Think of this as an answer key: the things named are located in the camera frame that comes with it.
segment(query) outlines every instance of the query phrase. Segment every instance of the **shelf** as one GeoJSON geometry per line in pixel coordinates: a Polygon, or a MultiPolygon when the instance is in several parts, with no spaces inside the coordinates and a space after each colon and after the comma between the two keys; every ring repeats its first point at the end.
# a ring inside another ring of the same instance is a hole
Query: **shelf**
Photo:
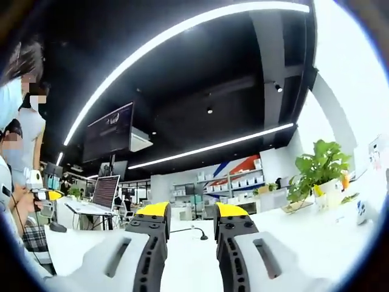
{"type": "Polygon", "coordinates": [[[246,188],[248,188],[248,187],[264,186],[265,184],[266,184],[265,182],[261,182],[261,183],[259,183],[259,184],[251,184],[251,185],[249,185],[249,186],[236,187],[236,188],[232,189],[232,191],[234,191],[234,190],[246,189],[246,188]]]}
{"type": "Polygon", "coordinates": [[[220,193],[228,193],[230,190],[219,190],[215,192],[210,193],[202,193],[203,195],[219,195],[219,196],[228,196],[228,195],[221,195],[220,193]]]}
{"type": "Polygon", "coordinates": [[[197,181],[198,184],[204,184],[204,183],[209,183],[211,181],[222,181],[224,179],[228,179],[226,176],[222,177],[222,178],[213,178],[213,179],[206,179],[204,181],[197,181]]]}
{"type": "Polygon", "coordinates": [[[180,197],[185,197],[185,196],[194,196],[194,195],[181,195],[181,196],[173,196],[173,198],[180,198],[180,197]]]}
{"type": "Polygon", "coordinates": [[[262,169],[253,169],[253,170],[249,170],[248,172],[239,172],[239,173],[236,173],[234,175],[230,175],[230,177],[236,178],[237,176],[248,175],[249,173],[260,172],[260,171],[262,171],[262,169]]]}
{"type": "Polygon", "coordinates": [[[182,187],[182,186],[187,186],[189,184],[195,184],[195,182],[186,182],[184,184],[172,184],[173,187],[182,187]]]}

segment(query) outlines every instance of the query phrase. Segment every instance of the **face mask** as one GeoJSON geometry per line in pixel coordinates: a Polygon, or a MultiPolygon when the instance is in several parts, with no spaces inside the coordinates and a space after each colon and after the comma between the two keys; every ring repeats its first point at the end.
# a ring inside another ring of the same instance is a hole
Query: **face mask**
{"type": "Polygon", "coordinates": [[[39,96],[30,96],[31,108],[34,111],[38,111],[39,108],[39,96]]]}
{"type": "Polygon", "coordinates": [[[22,105],[22,83],[17,78],[0,88],[0,131],[16,118],[19,107],[22,105]]]}

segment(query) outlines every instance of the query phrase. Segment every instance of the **led light strip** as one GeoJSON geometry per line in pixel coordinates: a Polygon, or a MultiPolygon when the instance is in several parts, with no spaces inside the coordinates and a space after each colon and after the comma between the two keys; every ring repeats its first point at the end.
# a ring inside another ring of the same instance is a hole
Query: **led light strip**
{"type": "Polygon", "coordinates": [[[63,152],[61,152],[60,155],[58,155],[57,163],[55,164],[56,166],[59,166],[59,164],[61,163],[62,157],[63,157],[63,152]]]}
{"type": "Polygon", "coordinates": [[[86,179],[92,179],[92,178],[98,178],[98,175],[91,175],[91,176],[88,176],[86,179]]]}
{"type": "Polygon", "coordinates": [[[296,4],[290,2],[281,2],[281,1],[261,1],[261,2],[247,2],[247,3],[239,3],[233,4],[225,7],[221,7],[218,9],[214,9],[205,13],[201,13],[195,17],[187,19],[175,26],[165,30],[159,35],[155,36],[149,42],[145,43],[142,47],[137,49],[134,53],[132,53],[126,60],[124,60],[112,73],[103,81],[102,84],[96,89],[93,95],[86,102],[83,109],[78,114],[76,120],[74,121],[71,129],[69,130],[66,139],[64,141],[65,146],[67,146],[72,139],[74,133],[76,132],[78,126],[81,124],[85,115],[92,108],[93,104],[98,100],[98,98],[106,91],[106,89],[131,65],[133,65],[137,60],[142,58],[148,52],[153,50],[155,47],[159,46],[166,40],[178,35],[179,33],[190,29],[199,24],[205,23],[207,21],[232,15],[241,12],[249,12],[256,10],[294,10],[303,13],[309,13],[309,7],[303,4],[296,4]]]}
{"type": "Polygon", "coordinates": [[[249,139],[261,137],[261,136],[264,136],[266,134],[271,134],[271,133],[274,133],[274,132],[277,132],[277,131],[281,131],[283,129],[287,129],[287,128],[290,128],[290,127],[293,127],[293,126],[294,126],[293,123],[289,123],[287,125],[279,126],[279,127],[276,127],[276,128],[270,129],[270,130],[265,130],[265,131],[262,131],[262,132],[259,132],[259,133],[251,134],[251,135],[244,136],[244,137],[241,137],[241,138],[237,138],[237,139],[234,139],[234,140],[230,140],[230,141],[227,141],[227,142],[222,142],[222,143],[219,143],[219,144],[215,144],[215,145],[212,145],[212,146],[200,148],[200,149],[197,149],[197,150],[188,151],[188,152],[185,152],[185,153],[182,153],[182,154],[178,154],[178,155],[174,155],[174,156],[169,156],[169,157],[166,157],[166,158],[162,158],[162,159],[158,159],[158,160],[154,160],[154,161],[150,161],[150,162],[146,162],[146,163],[142,163],[142,164],[137,164],[137,165],[128,167],[128,169],[137,169],[139,167],[144,167],[144,166],[148,166],[148,165],[152,165],[152,164],[157,164],[157,163],[161,163],[161,162],[165,162],[165,161],[169,161],[169,160],[173,160],[173,159],[177,159],[177,158],[193,155],[193,154],[196,154],[196,153],[200,153],[200,152],[212,150],[212,149],[215,149],[215,148],[231,145],[231,144],[234,144],[234,143],[239,143],[239,142],[246,141],[246,140],[249,140],[249,139]]]}

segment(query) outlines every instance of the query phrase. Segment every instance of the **white flower pot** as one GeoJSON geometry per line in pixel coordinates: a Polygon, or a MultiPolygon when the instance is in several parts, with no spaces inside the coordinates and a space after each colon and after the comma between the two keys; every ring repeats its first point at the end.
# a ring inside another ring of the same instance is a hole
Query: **white flower pot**
{"type": "Polygon", "coordinates": [[[337,188],[338,179],[332,179],[324,184],[319,185],[320,190],[324,193],[322,196],[318,196],[314,190],[315,203],[319,210],[334,208],[340,203],[339,190],[337,188]]]}

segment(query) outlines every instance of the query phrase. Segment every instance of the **plaid skirt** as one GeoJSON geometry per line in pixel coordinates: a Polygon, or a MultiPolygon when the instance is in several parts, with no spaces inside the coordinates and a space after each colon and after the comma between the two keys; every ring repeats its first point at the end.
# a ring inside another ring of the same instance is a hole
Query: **plaid skirt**
{"type": "Polygon", "coordinates": [[[28,251],[49,251],[43,226],[25,226],[22,240],[28,251]]]}

